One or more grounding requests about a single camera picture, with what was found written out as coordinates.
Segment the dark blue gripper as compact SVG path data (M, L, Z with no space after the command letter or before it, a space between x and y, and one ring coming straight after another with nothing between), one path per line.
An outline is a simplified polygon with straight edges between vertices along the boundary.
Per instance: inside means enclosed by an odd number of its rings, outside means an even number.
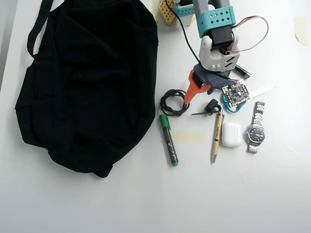
M190 84L184 96L184 103L190 104L196 94L207 92L211 95L215 90L221 90L222 87L230 85L229 74L230 71L209 71L200 64L196 64L189 74Z

